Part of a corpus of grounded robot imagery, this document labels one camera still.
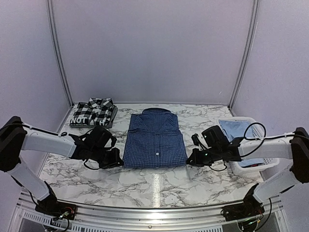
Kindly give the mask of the black white plaid folded shirt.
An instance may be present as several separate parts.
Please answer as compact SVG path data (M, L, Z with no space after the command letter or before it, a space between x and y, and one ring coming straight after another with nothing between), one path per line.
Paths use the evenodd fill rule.
M90 98L88 102L79 102L70 119L70 127L93 128L102 126L110 129L118 112L112 98Z

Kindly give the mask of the blue checked long sleeve shirt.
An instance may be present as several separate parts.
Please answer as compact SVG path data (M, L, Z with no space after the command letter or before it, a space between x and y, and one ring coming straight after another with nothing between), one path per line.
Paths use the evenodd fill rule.
M132 114L123 161L127 168L173 168L188 159L178 117L167 109L148 108Z

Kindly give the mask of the left aluminium corner post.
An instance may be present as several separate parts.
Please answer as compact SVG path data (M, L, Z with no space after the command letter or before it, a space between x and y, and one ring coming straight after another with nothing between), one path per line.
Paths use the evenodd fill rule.
M73 107L74 101L73 101L73 97L70 91L67 74L65 70L65 65L63 62L62 54L61 54L61 48L60 48L60 43L59 43L59 38L58 38L58 33L57 33L57 26L56 26L56 15L55 15L55 10L54 10L54 3L52 0L46 0L46 8L47 8L47 16L48 16L51 40L53 44L53 50L55 53L57 68L60 74L60 80L63 85L66 100L68 102L68 106Z

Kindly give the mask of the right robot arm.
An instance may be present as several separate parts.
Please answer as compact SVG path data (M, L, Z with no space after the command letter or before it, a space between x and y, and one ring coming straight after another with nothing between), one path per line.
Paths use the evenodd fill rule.
M206 129L202 135L207 147L193 149L186 161L188 165L212 166L222 160L235 164L234 174L247 175L275 167L282 159L292 161L285 170L250 189L239 206L239 212L245 217L257 210L258 203L309 181L309 134L303 127L284 135L242 136L232 141L228 140L219 126Z

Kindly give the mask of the right aluminium corner post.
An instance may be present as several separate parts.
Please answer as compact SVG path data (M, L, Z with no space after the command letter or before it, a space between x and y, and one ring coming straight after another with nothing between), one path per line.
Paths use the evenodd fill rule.
M247 38L246 38L246 43L245 43L245 47L244 47L244 52L243 52L243 56L241 59L241 63L240 63L240 67L239 67L239 71L237 74L237 78L236 78L236 82L232 91L232 95L228 104L228 108L229 110L232 111L236 100L237 100L237 96L239 94L240 88L241 88L241 84L242 81L244 79L245 76L245 71L246 71L246 67L247 67L247 63L249 60L249 56L250 56L250 52L253 46L253 41L254 41L254 37L255 37L255 32L256 32L256 27L257 27L257 21L258 21L258 15L259 15L259 8L260 8L260 0L254 0L253 1L253 6L252 6L252 12L251 12L251 17L250 17L250 21L249 21L249 29L248 29L248 33L247 33Z

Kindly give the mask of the aluminium corner post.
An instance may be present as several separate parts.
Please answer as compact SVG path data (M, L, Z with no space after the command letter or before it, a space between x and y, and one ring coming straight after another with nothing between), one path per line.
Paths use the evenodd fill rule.
M61 54L61 48L60 48L60 43L59 43L59 38L58 38L58 33L57 33L57 26L56 26L56 15L55 15L55 10L54 10L54 3L52 0L46 0L46 8L47 8L47 16L48 16L51 40L53 44L53 50L55 53L57 68L60 74L60 80L63 85L66 100L68 102L68 106L73 107L74 101L73 101L73 97L70 91L67 74L65 70L65 65L63 62L62 54Z
M249 60L249 56L250 56L250 52L253 46L253 41L254 41L254 37L255 37L255 32L256 32L256 27L257 27L257 21L258 21L258 15L259 15L259 8L260 8L260 0L254 0L253 1L253 6L252 6L252 12L251 12L251 17L250 17L250 21L249 21L249 29L248 29L248 33L247 33L247 38L246 38L246 43L245 43L245 47L244 47L244 52L243 52L243 56L241 59L241 63L240 63L240 67L239 67L239 71L237 74L237 78L236 78L236 82L232 91L232 95L228 104L228 108L229 110L232 111L236 100L237 100L237 96L239 94L240 88L241 88L241 84L242 81L244 79L245 76L245 71L246 71L246 67L247 67L247 63Z

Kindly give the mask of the light blue folded shirt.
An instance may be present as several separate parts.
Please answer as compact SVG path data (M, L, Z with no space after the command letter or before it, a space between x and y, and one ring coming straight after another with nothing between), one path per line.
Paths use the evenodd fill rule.
M231 142L234 138L243 137L245 130L248 128L248 126L251 123L247 120L242 120L242 121L219 120L219 124L224 134L226 135L228 140ZM262 158L247 159L247 160L238 162L238 165L242 168L249 168L249 167L259 166L263 164L264 164L264 160Z

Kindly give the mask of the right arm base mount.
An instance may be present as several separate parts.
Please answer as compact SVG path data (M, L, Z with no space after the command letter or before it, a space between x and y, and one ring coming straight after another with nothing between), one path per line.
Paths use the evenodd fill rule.
M242 203L226 205L222 208L221 215L226 221L262 215L265 212L262 203L253 197L254 190L257 186L258 184L255 184L249 189Z

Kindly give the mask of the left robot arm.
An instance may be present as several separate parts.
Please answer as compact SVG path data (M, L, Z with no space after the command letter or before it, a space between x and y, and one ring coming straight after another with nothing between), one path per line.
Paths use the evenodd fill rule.
M124 165L116 141L102 126L83 135L55 133L24 124L20 117L14 116L0 129L0 170L35 197L39 209L57 215L61 203L49 184L39 179L22 160L21 151L53 153L83 162L92 160L100 169L110 169Z

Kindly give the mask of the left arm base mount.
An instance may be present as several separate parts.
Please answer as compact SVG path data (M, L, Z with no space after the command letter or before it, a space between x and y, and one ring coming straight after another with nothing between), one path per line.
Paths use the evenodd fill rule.
M41 201L37 200L35 210L37 212L53 216L54 220L74 220L77 211L77 205L61 202L57 199L53 192L50 192L45 199Z

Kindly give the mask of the white plastic laundry basket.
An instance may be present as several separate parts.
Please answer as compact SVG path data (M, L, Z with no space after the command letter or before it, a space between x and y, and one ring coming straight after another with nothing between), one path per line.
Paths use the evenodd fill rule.
M262 158L264 160L263 165L259 166L253 166L249 168L242 168L238 165L238 161L230 161L229 166L231 167L231 170L233 174L235 175L242 175L246 177L257 177L259 176L261 171L264 171L268 168L275 167L279 164L280 160L278 158L271 158L271 157L263 157L260 152L262 151L261 147L258 147L261 143L261 139L263 139L265 135L265 129L263 129L263 126L256 124L256 120L251 117L245 117L245 116L232 116L232 117L221 117L217 120L217 124L219 124L219 120L229 120L229 121L242 121L247 120L251 124L248 126L248 128L245 130L245 133L243 137L245 136L247 139L243 139L242 141L245 144L248 144L249 142L254 142L253 147L250 147L244 151L244 153L241 153L242 161L243 160L249 160L249 159L260 159ZM253 152L250 156L243 157L244 155L249 154L250 152Z

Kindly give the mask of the aluminium front rail frame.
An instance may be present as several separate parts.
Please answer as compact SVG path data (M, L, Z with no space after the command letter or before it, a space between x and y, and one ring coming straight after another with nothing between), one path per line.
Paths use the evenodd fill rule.
M262 204L263 213L225 219L224 208L239 202L181 208L121 208L75 203L75 217L55 220L35 211L23 191L9 225L10 232L288 232L286 213L278 196Z

